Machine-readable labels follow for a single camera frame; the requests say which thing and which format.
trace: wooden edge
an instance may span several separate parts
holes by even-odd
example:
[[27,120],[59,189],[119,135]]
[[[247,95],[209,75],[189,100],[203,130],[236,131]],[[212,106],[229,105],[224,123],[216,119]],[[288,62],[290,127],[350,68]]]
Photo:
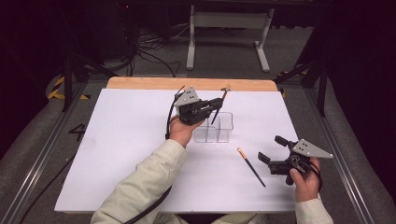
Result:
[[227,85],[231,91],[278,91],[273,80],[187,77],[112,77],[108,89],[179,90],[193,86],[196,90],[219,91]]

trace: person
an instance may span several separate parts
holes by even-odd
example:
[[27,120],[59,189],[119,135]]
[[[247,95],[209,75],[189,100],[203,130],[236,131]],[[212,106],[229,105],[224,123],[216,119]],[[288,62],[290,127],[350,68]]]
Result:
[[[190,126],[183,124],[179,118],[172,119],[169,139],[138,163],[135,171],[121,180],[93,214],[91,223],[126,223],[157,202],[177,179],[186,160],[186,147],[192,132],[201,123]],[[311,161],[319,168],[318,159],[312,158]],[[302,177],[295,169],[290,170],[290,175],[296,185],[297,223],[332,223],[332,218],[318,196],[317,177],[313,174]],[[158,207],[136,223],[187,224],[177,215],[159,213]],[[267,218],[264,214],[230,214],[213,223],[267,223]]]

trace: beige jacket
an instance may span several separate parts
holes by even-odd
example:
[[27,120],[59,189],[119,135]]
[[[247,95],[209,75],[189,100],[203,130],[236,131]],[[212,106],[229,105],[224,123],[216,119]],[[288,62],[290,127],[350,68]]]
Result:
[[[174,140],[166,140],[136,170],[123,179],[93,214],[91,223],[125,223],[156,202],[177,179],[187,151]],[[296,204],[299,224],[332,223],[320,199]],[[181,217],[161,214],[158,207],[140,219],[139,224],[187,224]],[[266,224],[264,214],[231,214],[213,224]]]

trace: person's left hand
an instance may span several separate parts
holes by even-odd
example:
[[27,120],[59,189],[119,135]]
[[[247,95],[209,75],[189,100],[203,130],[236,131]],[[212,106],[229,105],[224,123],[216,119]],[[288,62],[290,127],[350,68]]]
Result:
[[172,117],[171,120],[169,139],[179,142],[184,148],[186,148],[187,144],[190,142],[194,129],[205,121],[202,120],[190,126],[182,123],[177,116]]

